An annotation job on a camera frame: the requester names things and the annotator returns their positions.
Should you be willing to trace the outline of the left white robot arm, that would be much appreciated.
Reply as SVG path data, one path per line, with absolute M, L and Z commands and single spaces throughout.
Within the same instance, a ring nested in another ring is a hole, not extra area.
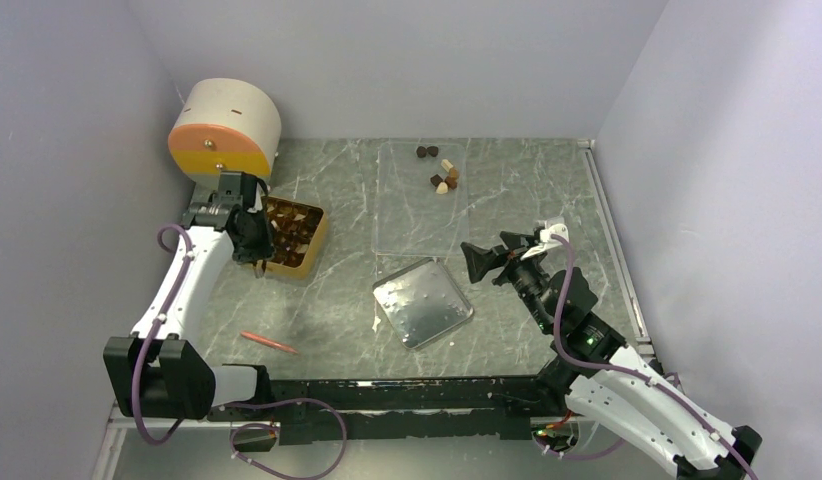
M 199 420 L 233 403 L 246 419 L 265 417 L 272 391 L 256 366 L 210 366 L 194 343 L 211 292 L 228 264 L 257 266 L 274 254 L 264 180 L 224 171 L 204 201 L 192 202 L 173 232 L 177 244 L 157 294 L 129 335 L 110 338 L 103 359 L 123 415 Z

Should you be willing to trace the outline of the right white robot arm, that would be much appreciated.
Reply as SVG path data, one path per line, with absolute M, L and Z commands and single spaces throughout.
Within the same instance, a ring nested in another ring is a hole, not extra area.
M 575 250 L 563 236 L 538 227 L 503 231 L 482 248 L 461 244 L 468 278 L 496 271 L 509 285 L 555 354 L 537 375 L 536 399 L 551 415 L 566 409 L 593 420 L 639 449 L 676 479 L 753 479 L 760 434 L 731 426 L 685 396 L 637 349 L 594 313 L 598 302 Z

